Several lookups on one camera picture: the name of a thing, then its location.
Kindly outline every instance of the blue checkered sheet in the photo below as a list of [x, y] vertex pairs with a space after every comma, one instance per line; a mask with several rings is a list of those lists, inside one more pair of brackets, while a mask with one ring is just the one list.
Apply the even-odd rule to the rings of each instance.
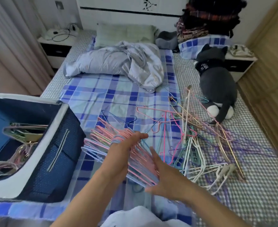
[[[93, 49], [94, 42], [92, 40], [87, 50]], [[134, 130], [147, 132], [149, 138], [146, 140], [146, 143], [162, 152], [164, 148], [164, 126], [161, 125], [159, 132], [153, 133], [150, 128], [154, 121], [136, 111], [136, 107], [143, 106], [172, 111], [168, 100], [170, 94], [180, 101], [172, 51], [161, 50], [160, 53], [165, 70], [164, 82], [152, 94], [139, 88], [126, 76], [84, 74], [72, 78], [64, 86], [60, 100], [69, 104], [87, 135], [89, 135], [92, 128], [98, 125], [97, 118], [104, 115], [109, 123], [118, 129], [129, 126]], [[163, 112], [147, 109], [140, 109], [140, 111], [154, 120], [164, 121]], [[167, 114], [166, 118], [167, 120], [170, 119], [169, 114]], [[157, 124], [153, 127], [153, 130], [158, 130]], [[177, 145], [180, 137], [181, 133], [175, 122], [168, 122], [165, 125], [166, 162], [170, 162], [172, 158], [168, 150], [173, 149]], [[65, 210], [73, 197], [89, 181], [99, 166], [100, 163], [94, 162], [90, 156], [81, 153], [68, 192], [62, 202], [50, 204], [2, 202], [0, 203], [0, 216], [54, 221]], [[189, 208], [183, 204], [172, 203], [162, 197], [152, 197], [146, 194], [142, 187], [129, 179], [119, 186], [106, 208], [102, 221], [115, 211], [129, 210], [138, 205], [152, 210], [162, 220], [177, 218], [190, 225], [193, 222], [192, 212]]]
[[206, 44], [222, 48], [231, 45], [231, 40], [228, 36], [212, 34], [201, 38], [190, 39], [179, 44], [180, 56], [183, 59], [195, 59]]

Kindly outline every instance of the mattress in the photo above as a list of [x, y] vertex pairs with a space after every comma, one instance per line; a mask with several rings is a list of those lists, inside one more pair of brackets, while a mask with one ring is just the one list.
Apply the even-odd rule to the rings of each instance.
[[[93, 34], [93, 31], [82, 31], [64, 62], [74, 61], [80, 53], [85, 51]], [[188, 85], [192, 86], [197, 97], [202, 96], [199, 88], [199, 74], [194, 69], [193, 61], [182, 59], [179, 54], [174, 54], [174, 63], [181, 99], [185, 98], [183, 89]], [[62, 67], [41, 97], [51, 99], [60, 97], [62, 88], [69, 81], [63, 76]], [[230, 178], [227, 189], [220, 192], [217, 198], [224, 200], [226, 206], [253, 225], [258, 222], [276, 224], [278, 221], [277, 155], [274, 152], [266, 154], [266, 152], [270, 152], [272, 147], [240, 95], [235, 106], [234, 117], [231, 120], [224, 121], [224, 125], [234, 133], [241, 135], [241, 137], [261, 145], [264, 154], [245, 154], [241, 156], [240, 162], [247, 182], [240, 182], [235, 177]], [[197, 101], [192, 102], [192, 107], [200, 118], [210, 121], [207, 113]], [[205, 224], [197, 218], [196, 225], [203, 226]]]

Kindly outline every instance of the green pillow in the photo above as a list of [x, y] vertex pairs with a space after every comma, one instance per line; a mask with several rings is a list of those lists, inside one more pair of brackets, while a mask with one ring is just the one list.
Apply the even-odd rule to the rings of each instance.
[[152, 25], [110, 25], [99, 23], [95, 49], [113, 46], [119, 41], [155, 43], [156, 28]]

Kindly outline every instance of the headboard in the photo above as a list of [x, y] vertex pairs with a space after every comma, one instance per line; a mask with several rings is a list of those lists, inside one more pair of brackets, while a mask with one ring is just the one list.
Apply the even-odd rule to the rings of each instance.
[[189, 0], [77, 0], [83, 29], [98, 23], [154, 25], [175, 31], [174, 24]]

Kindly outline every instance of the gray stuffed cat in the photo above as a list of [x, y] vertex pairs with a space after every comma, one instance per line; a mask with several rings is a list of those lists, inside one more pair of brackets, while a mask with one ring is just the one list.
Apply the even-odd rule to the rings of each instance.
[[203, 105], [209, 116], [221, 123], [234, 114], [238, 91], [230, 72], [224, 67], [228, 47], [222, 49], [206, 44], [197, 55], [195, 68], [200, 73], [200, 87], [209, 100]]

